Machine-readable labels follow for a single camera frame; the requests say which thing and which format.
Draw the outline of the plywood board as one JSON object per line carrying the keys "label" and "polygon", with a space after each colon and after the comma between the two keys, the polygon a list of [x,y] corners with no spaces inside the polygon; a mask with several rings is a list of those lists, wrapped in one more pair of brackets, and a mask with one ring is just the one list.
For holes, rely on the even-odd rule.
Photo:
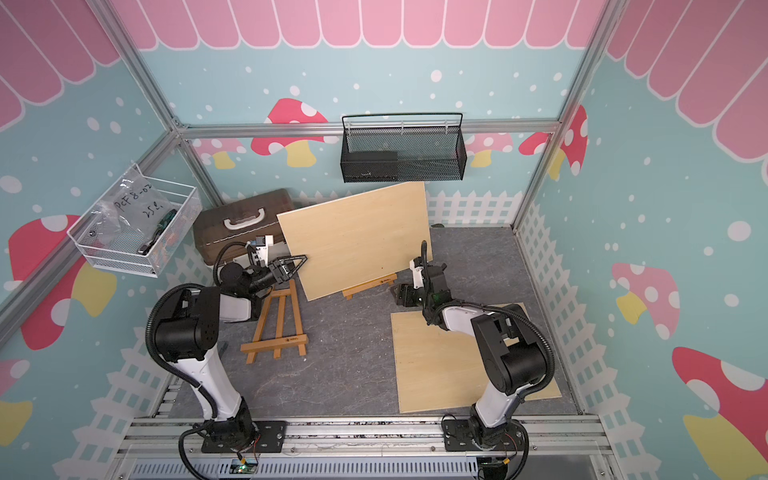
{"label": "plywood board", "polygon": [[391,315],[399,411],[418,413],[468,407],[489,384],[470,320],[473,307],[447,310],[446,331],[419,311]]}
{"label": "plywood board", "polygon": [[400,183],[278,216],[309,301],[398,273],[429,243],[425,185]]}

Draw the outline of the wooden easel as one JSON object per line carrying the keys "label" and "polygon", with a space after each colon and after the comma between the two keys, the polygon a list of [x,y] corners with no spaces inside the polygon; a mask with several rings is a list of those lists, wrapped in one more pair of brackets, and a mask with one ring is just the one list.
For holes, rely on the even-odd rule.
{"label": "wooden easel", "polygon": [[396,274],[386,275],[386,276],[356,285],[354,287],[344,289],[342,291],[342,295],[344,296],[345,299],[351,300],[356,294],[359,294],[361,292],[364,292],[382,285],[393,286],[396,280],[397,280]]}
{"label": "wooden easel", "polygon": [[295,280],[287,287],[272,291],[264,300],[250,342],[241,345],[247,365],[260,355],[280,359],[286,349],[295,348],[301,358],[308,353],[309,338],[304,331],[298,288]]}

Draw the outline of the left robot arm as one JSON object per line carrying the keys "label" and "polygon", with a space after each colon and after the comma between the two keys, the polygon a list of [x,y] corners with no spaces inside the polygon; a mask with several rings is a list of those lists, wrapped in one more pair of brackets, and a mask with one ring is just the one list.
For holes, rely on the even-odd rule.
{"label": "left robot arm", "polygon": [[276,287],[291,284],[308,260],[303,254],[271,260],[272,244],[270,235],[226,244],[213,263],[213,285],[177,285],[161,296],[148,317],[148,353],[190,385],[204,417],[193,432],[213,447],[241,452],[260,439],[246,400],[221,362],[218,340],[223,323],[265,320]]}

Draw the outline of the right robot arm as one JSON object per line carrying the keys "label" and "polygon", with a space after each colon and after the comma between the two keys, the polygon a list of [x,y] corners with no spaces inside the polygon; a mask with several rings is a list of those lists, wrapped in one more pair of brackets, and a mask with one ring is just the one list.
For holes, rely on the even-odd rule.
{"label": "right robot arm", "polygon": [[410,261],[411,284],[393,288],[396,304],[418,308],[426,323],[472,337],[488,385],[466,419],[441,423],[445,448],[492,451],[504,446],[525,451],[528,434],[513,418],[526,397],[547,387],[554,377],[554,351],[522,306],[493,306],[455,299],[448,287],[445,264],[428,260],[428,242]]}

